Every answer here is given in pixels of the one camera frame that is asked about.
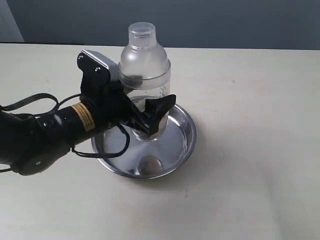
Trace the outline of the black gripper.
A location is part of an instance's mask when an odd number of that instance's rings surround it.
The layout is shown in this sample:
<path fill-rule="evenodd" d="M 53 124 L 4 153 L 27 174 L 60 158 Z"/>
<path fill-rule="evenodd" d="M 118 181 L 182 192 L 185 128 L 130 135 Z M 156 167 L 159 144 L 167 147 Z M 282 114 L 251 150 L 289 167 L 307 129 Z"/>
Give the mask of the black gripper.
<path fill-rule="evenodd" d="M 142 112 L 127 96 L 120 77 L 111 81 L 108 69 L 81 52 L 77 56 L 77 66 L 82 71 L 81 99 L 92 104 L 98 123 L 123 124 L 147 135 L 165 130 L 168 112 L 176 104 L 175 94 L 146 99 L 145 112 Z"/>

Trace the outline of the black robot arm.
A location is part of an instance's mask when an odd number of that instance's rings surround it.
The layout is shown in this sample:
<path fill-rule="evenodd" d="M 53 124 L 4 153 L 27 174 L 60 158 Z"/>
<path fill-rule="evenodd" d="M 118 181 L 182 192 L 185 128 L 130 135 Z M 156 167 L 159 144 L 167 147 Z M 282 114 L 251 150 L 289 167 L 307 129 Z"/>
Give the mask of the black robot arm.
<path fill-rule="evenodd" d="M 108 57 L 93 50 L 81 50 L 77 66 L 82 71 L 79 102 L 63 107 L 56 101 L 48 112 L 31 114 L 17 110 L 41 99 L 53 99 L 49 93 L 37 93 L 0 108 L 0 162 L 8 170 L 30 176 L 48 169 L 59 158 L 75 152 L 76 145 L 117 127 L 125 135 L 119 152 L 85 153 L 84 158 L 116 158 L 130 145 L 127 127 L 152 136 L 159 130 L 161 119 L 175 106 L 176 96 L 147 99 L 144 111 L 127 96 L 118 77 L 118 66 Z"/>

